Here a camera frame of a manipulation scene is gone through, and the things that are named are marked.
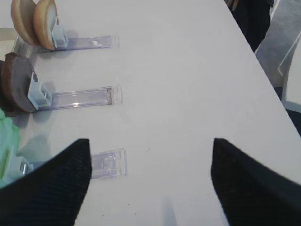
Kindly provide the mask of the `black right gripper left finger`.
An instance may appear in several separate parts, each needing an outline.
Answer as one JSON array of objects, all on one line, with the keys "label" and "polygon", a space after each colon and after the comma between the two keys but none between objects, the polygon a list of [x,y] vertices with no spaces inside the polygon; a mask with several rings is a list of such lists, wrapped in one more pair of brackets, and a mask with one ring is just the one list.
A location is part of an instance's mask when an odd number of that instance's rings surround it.
[{"label": "black right gripper left finger", "polygon": [[81,138],[0,190],[2,226],[72,226],[92,176],[90,142]]}]

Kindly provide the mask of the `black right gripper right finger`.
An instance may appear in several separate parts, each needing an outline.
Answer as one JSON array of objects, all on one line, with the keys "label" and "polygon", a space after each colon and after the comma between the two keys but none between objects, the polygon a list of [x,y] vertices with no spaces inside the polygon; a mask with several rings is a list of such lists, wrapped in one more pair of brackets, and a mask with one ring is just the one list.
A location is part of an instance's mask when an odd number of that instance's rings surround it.
[{"label": "black right gripper right finger", "polygon": [[211,180],[231,226],[301,224],[301,186],[224,138],[214,139]]}]

